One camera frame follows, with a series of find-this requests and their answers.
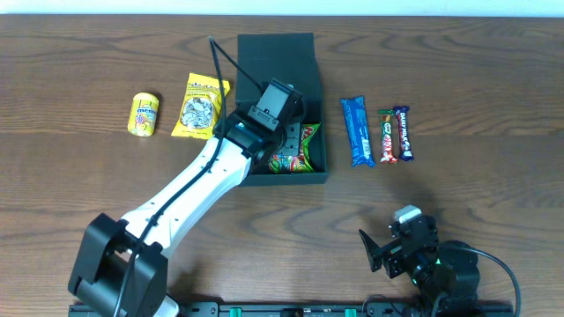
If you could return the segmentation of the dark green box with lid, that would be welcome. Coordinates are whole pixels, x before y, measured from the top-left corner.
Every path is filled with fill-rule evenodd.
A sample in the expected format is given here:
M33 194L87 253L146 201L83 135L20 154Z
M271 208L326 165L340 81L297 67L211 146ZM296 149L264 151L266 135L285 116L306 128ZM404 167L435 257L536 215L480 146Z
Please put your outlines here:
M275 78L303 95L308 112L304 124L317 124L308 144L312 173L273 173L267 165L255 168L243 187L323 184L329 176L324 135L323 86L315 59L312 33L240 34L237 63L259 83Z

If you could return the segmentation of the Haribo gummy candy bag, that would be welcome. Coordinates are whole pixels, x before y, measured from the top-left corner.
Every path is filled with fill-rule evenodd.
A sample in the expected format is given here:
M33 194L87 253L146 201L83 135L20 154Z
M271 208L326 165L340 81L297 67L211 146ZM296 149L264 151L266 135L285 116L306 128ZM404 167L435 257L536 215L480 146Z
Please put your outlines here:
M319 129L320 124L305 124L301 127L301 142L298 154L273 154L268 167L273 173L313 173L314 167L310 162L309 143Z

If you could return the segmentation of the blue Oreo cookie pack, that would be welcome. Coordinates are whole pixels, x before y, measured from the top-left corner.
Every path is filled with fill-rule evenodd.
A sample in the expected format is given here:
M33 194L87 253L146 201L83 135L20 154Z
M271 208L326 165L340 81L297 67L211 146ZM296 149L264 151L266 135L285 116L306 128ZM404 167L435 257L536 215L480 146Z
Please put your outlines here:
M375 159L370 143L365 98L358 96L340 100L345 127L351 146L352 166L375 167Z

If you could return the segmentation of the yellow seed snack bag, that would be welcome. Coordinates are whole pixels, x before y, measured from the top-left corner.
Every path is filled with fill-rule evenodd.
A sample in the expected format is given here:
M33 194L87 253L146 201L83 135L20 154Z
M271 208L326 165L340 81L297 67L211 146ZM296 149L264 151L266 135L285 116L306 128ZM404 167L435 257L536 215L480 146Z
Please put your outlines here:
M222 110L221 95L217 78L190 73L171 136L210 139Z

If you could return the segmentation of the red KitKat bar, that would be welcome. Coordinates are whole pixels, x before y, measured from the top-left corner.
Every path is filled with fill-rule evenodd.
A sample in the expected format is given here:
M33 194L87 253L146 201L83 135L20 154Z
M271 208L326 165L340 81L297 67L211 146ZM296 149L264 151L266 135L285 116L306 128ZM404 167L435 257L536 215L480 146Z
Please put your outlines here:
M379 114L381 134L382 134L381 162L396 164L397 157L394 155L393 152L392 131L391 131L392 129L391 119L393 112L388 109L381 109L378 111L378 114Z

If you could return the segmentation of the purple Dairy Milk bar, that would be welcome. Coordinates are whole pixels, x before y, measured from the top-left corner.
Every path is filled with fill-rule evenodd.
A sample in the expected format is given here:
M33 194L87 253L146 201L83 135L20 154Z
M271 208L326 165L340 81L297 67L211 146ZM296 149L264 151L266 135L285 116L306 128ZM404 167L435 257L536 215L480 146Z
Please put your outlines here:
M394 115L397 120L398 128L398 139L399 139L399 150L400 158L403 161L410 162L414 160L414 155L412 153L412 145L409 139L409 129L408 129L408 112L410 108L408 106L395 106L393 107Z

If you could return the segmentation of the yellow Mentos gum bottle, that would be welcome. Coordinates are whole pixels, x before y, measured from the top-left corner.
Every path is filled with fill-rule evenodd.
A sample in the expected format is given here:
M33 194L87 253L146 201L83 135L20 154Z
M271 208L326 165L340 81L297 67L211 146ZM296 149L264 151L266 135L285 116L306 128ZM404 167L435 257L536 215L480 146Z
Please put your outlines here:
M160 101L148 92L137 93L132 100L127 129L134 136L147 137L154 133Z

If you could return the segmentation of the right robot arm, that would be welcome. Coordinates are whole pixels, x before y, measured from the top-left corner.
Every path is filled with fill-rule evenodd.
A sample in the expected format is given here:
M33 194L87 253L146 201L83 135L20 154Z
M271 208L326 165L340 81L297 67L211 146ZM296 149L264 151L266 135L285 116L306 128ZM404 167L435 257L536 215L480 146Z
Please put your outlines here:
M417 215L390 225L395 238L385 246L359 230L372 271L384 268L389 278L407 274L419 289L413 305L399 311L402 316L468 316L478 311L478 258L461 251L460 241L441 246L433 217Z

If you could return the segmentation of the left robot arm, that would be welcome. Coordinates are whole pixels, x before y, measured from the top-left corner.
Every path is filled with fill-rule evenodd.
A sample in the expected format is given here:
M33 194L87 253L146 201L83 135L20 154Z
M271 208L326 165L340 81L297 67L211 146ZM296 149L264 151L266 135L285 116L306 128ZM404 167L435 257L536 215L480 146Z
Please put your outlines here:
M307 111L300 92L276 79L258 102L223 113L195 160L148 202L118 220L100 214L85 229L69 292L101 316L177 316L168 261L198 220L251 167L277 151L286 127Z

